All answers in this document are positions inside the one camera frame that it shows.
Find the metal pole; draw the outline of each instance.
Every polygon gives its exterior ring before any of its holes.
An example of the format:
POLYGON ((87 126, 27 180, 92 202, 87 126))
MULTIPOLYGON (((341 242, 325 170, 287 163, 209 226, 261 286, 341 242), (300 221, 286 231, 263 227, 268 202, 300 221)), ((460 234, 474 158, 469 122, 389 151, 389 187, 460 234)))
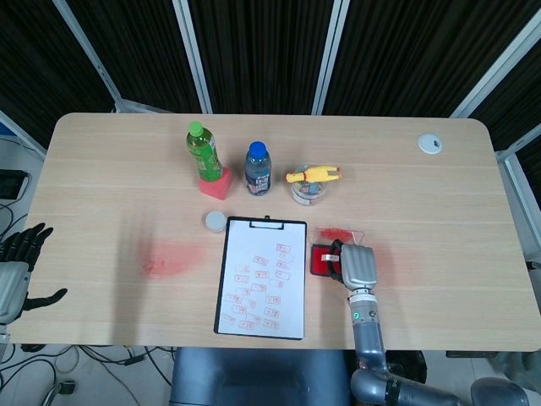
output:
POLYGON ((194 24, 192 15, 189 12, 188 0, 172 0, 172 6, 177 15, 178 28, 183 38, 186 56, 188 57, 189 68, 194 78, 195 90, 201 105, 201 112, 212 114, 212 105, 210 104, 209 91, 206 87, 205 71, 199 54, 197 39, 195 38, 194 24))
POLYGON ((81 47, 83 48, 83 51, 85 51, 88 59, 94 65, 94 68, 100 75, 101 80, 103 80, 103 83, 111 94, 112 99, 115 101, 115 106, 117 107, 117 110, 119 112, 126 111, 126 108, 123 104, 123 99, 120 96, 120 91, 112 81, 111 75, 107 72, 107 69, 105 69, 105 67, 103 66, 103 63, 98 57, 92 44, 90 44, 88 37, 80 26, 79 21, 77 21, 77 19, 75 18, 74 13, 71 11, 71 8, 69 8, 68 4, 66 3, 66 0, 52 0, 52 2, 56 6, 58 12, 62 15, 62 18, 68 25, 71 32, 74 34, 81 47))
POLYGON ((327 31, 325 49, 321 59, 320 76, 315 87, 314 104, 312 105, 312 114, 320 115, 323 112, 329 83, 331 82, 332 69, 335 67, 336 53, 340 46, 344 23, 346 22, 347 11, 349 9, 349 0, 335 0, 332 6, 331 20, 327 31))
POLYGON ((532 49, 539 38, 541 38, 541 8, 468 93, 453 112, 451 118, 469 117, 490 92, 515 68, 524 55, 532 49))

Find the white lid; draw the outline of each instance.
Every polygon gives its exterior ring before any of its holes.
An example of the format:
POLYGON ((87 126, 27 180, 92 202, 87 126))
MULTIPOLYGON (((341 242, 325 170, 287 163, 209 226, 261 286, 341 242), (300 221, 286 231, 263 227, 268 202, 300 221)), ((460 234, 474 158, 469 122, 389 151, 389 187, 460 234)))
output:
POLYGON ((226 229, 227 219, 226 215, 221 211, 211 211, 205 218, 206 227, 215 233, 222 232, 226 229))
POLYGON ((443 148, 443 143, 437 135, 427 133, 419 137, 418 145, 421 151, 427 154, 439 154, 443 148))

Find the red ink smear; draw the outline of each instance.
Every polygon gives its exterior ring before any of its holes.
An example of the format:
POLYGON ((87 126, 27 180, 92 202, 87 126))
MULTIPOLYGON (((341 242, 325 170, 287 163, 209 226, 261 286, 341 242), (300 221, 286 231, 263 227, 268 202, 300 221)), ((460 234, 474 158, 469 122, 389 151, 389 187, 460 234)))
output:
POLYGON ((139 245, 145 275, 161 279, 195 269, 204 262, 204 250, 196 244, 160 243, 151 248, 139 245))
POLYGON ((341 228, 325 228, 320 231, 321 238, 334 241, 340 239, 343 243, 351 243, 353 241, 353 233, 351 231, 342 230, 341 228))

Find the red sponge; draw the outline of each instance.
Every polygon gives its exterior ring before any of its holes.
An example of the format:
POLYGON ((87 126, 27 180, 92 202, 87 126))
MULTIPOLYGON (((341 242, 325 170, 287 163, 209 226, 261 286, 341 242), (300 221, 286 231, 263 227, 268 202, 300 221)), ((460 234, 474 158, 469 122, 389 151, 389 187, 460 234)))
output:
POLYGON ((200 179, 199 190, 208 196, 225 200, 232 181, 233 175, 231 171, 228 167, 224 167, 223 174, 218 180, 215 180, 214 182, 207 182, 206 180, 200 179))

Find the clipboard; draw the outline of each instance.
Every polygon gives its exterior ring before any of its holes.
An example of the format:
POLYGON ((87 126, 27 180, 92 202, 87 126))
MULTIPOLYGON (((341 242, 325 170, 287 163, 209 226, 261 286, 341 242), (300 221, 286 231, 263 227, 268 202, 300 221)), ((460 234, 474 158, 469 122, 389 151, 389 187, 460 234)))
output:
POLYGON ((304 337, 306 222, 229 217, 214 332, 304 337))

